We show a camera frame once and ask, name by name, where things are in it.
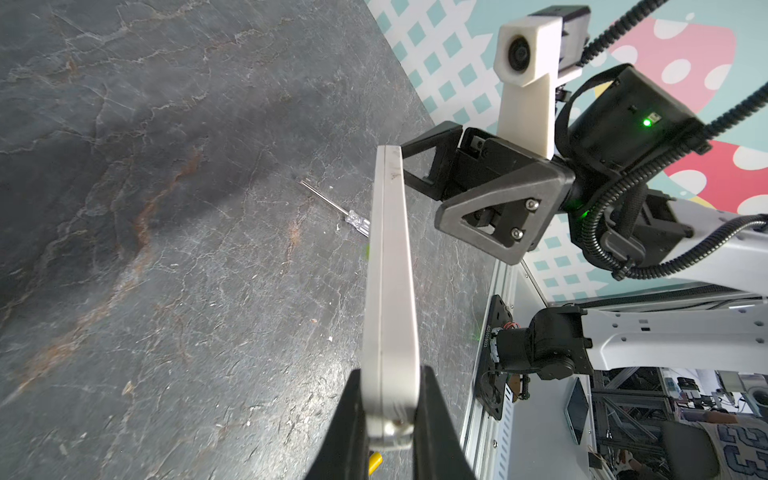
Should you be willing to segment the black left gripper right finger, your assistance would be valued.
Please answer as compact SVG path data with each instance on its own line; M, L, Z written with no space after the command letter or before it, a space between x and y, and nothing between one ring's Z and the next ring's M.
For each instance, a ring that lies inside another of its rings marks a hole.
M433 369L423 365L420 374L413 439L413 478L475 480Z

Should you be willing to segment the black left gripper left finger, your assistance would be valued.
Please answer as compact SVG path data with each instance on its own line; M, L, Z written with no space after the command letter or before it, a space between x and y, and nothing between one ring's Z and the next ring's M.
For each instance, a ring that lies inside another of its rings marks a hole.
M345 384L320 450L306 480L368 478L368 435L361 397L361 372L353 370Z

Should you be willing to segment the yellow battery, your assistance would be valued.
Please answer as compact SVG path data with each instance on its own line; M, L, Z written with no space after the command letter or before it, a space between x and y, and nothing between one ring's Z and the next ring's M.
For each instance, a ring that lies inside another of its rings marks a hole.
M368 459L368 477L371 477L381 466L383 457L379 452L371 451Z

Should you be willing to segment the thin metal pry tool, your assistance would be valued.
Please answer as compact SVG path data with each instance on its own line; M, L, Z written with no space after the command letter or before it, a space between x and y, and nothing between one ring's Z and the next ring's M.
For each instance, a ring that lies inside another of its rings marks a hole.
M338 203L334 202L324 194L322 194L317 188L312 186L307 180L301 180L299 182L304 188L309 190L317 198L325 202L327 205L335 209L344 219L344 221L354 228L358 233L368 238L370 236L370 221L365 217L358 214L356 211L346 209Z

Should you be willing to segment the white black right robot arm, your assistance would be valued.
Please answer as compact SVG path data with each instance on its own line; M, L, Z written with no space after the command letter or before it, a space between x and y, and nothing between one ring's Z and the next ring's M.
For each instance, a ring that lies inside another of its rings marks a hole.
M566 102L555 121L557 154L543 159L499 136L446 121L405 143L404 157L432 151L425 177L406 184L439 202L437 229L508 264L540 241L551 219L568 219L571 241L616 280L679 274L735 237L767 241L763 213L718 219L649 181L767 103L758 88L710 123L630 64L582 85L602 94L581 115Z

